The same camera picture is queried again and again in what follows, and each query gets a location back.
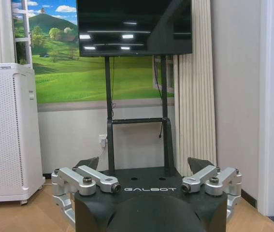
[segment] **gray wall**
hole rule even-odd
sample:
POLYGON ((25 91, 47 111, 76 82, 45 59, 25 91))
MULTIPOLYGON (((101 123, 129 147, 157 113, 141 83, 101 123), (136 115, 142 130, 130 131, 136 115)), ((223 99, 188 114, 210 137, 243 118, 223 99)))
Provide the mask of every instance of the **gray wall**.
MULTIPOLYGON (((114 109, 114 118, 161 117, 161 111, 160 106, 120 108, 114 109)), ((174 137, 174 106, 168 107, 168 114, 174 137)), ((102 150, 99 144, 99 135, 107 134, 105 109, 40 112, 38 117, 43 173, 73 167, 78 161, 99 154, 98 169, 108 169, 107 149, 102 150)), ((160 123, 114 126, 115 167, 163 166, 159 133, 160 123)))
POLYGON ((213 60, 218 164, 237 167, 257 199, 260 0, 213 0, 213 60))

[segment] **power plug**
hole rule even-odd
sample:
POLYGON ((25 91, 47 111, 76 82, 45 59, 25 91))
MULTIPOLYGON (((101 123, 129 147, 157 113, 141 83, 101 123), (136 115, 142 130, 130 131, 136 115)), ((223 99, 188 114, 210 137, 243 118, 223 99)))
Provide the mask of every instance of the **power plug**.
POLYGON ((108 142, 107 135, 106 134, 100 134, 99 135, 99 143, 100 143, 102 148, 106 147, 107 142, 108 142))

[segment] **television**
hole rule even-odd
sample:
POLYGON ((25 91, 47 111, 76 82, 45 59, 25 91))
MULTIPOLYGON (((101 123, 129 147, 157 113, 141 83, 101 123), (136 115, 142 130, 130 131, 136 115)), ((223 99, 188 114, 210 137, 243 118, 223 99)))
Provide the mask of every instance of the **television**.
POLYGON ((80 56, 192 52, 191 0, 77 0, 80 56))

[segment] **black tv stand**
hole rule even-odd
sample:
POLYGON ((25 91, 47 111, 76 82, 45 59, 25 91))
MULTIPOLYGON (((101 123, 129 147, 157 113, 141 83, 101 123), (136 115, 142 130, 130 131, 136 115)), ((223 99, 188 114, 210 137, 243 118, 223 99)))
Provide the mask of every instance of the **black tv stand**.
POLYGON ((162 95, 162 117, 158 118, 138 118, 138 119, 112 119, 112 93, 111 93, 111 75, 110 75, 110 57, 104 57, 106 92, 107 92, 107 139, 108 139, 108 162, 109 175, 115 175, 114 163, 114 143, 113 143, 113 125, 132 124, 132 123, 155 123, 163 124, 163 144, 164 144, 164 167, 169 172, 174 171, 173 144, 171 123, 168 118, 167 107, 167 66, 166 55, 161 55, 161 95, 162 95))

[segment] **black cable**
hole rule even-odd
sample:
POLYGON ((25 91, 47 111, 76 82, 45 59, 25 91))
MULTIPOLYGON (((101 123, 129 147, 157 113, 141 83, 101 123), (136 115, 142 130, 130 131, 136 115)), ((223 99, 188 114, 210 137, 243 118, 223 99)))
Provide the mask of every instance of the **black cable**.
MULTIPOLYGON (((157 79, 157 74, 156 74, 156 63, 155 63, 155 56, 154 56, 154 73, 155 73, 155 79, 156 79, 156 85, 159 91, 159 95, 160 95, 160 99, 162 100, 162 95, 159 89, 159 84, 158 84, 158 79, 157 79)), ((160 127, 160 134, 159 134, 159 138, 161 138, 161 133, 162 133, 162 123, 161 123, 161 127, 160 127)))
POLYGON ((159 92, 159 95, 160 95, 160 99, 162 100, 162 95, 161 95, 161 92, 160 92, 160 89, 159 89, 159 84, 158 84, 158 79, 157 79, 157 74, 156 74, 155 56, 154 56, 154 74, 155 74, 156 85, 157 85, 157 88, 158 88, 158 92, 159 92))
POLYGON ((158 138, 161 138, 161 133, 162 133, 162 123, 161 123, 160 134, 159 134, 158 138))
POLYGON ((113 57, 113 74, 112 74, 112 96, 111 96, 111 101, 113 101, 113 87, 114 87, 114 68, 115 66, 115 58, 113 57))
POLYGON ((115 76, 115 58, 113 57, 113 74, 112 74, 112 95, 111 95, 111 111, 112 111, 112 117, 114 116, 113 109, 116 107, 116 104, 113 103, 113 88, 114 88, 114 76, 115 76))

